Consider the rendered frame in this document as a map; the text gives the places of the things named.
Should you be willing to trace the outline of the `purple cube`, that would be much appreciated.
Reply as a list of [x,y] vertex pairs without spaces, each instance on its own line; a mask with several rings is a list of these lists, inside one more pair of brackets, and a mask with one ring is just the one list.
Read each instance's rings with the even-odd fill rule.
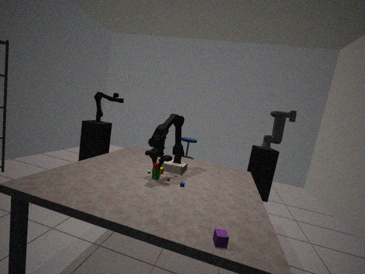
[[226,230],[214,229],[213,242],[217,248],[227,248],[229,236]]

